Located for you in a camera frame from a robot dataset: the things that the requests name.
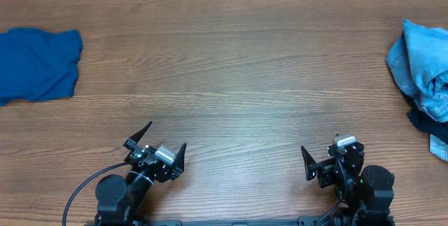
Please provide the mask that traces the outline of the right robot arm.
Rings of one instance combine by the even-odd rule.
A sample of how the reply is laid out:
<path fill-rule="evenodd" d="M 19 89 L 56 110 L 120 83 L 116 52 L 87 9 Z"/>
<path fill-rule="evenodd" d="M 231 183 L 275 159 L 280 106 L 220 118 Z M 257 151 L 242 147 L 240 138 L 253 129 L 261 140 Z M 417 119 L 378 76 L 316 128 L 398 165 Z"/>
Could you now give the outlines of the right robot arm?
<path fill-rule="evenodd" d="M 351 134 L 338 134 L 327 151 L 328 159 L 317 162 L 301 147 L 306 179 L 317 179 L 320 188 L 332 185 L 337 203 L 322 216 L 300 216 L 298 225 L 394 226 L 395 176 L 379 165 L 364 167 L 364 145 Z"/>

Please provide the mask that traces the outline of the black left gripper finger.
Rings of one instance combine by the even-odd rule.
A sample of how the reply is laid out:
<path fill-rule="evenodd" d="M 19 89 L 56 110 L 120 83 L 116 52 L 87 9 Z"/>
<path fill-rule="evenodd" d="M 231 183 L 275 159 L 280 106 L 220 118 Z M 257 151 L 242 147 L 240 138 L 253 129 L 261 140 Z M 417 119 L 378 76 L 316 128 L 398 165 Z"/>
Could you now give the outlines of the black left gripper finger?
<path fill-rule="evenodd" d="M 152 125 L 152 121 L 150 121 L 144 128 L 142 128 L 141 130 L 139 130 L 137 133 L 131 135 L 129 137 L 129 140 L 133 141 L 134 143 L 138 143 L 141 138 L 144 136 L 144 134 L 147 132 L 147 130 L 149 129 L 149 127 Z"/>
<path fill-rule="evenodd" d="M 176 173 L 184 172 L 184 164 L 185 164 L 185 153 L 186 153 L 187 143 L 184 143 L 178 153 L 176 154 L 176 158 L 174 160 L 174 171 Z"/>

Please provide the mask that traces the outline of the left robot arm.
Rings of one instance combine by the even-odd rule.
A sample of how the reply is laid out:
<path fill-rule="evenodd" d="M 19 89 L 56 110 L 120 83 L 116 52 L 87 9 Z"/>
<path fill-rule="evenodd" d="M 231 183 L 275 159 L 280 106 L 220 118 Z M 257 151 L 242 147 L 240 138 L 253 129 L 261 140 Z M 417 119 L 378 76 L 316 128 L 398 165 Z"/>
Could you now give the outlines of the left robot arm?
<path fill-rule="evenodd" d="M 97 184 L 95 225 L 150 225 L 139 209 L 154 182 L 175 180 L 184 172 L 186 144 L 177 153 L 160 146 L 141 147 L 138 142 L 150 127 L 130 136 L 123 146 L 129 150 L 125 163 L 131 166 L 125 177 L 111 174 Z"/>

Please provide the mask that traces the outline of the light blue denim jeans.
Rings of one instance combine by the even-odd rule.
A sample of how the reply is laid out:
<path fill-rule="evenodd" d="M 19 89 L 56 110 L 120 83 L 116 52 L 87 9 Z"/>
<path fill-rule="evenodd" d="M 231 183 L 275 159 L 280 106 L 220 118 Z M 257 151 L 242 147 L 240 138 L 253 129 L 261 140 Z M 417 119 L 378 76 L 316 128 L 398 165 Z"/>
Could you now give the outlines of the light blue denim jeans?
<path fill-rule="evenodd" d="M 400 92 L 413 98 L 420 111 L 435 121 L 447 122 L 447 30 L 410 20 L 404 20 L 402 27 L 386 65 Z M 429 151 L 447 161 L 447 143 L 431 134 Z"/>

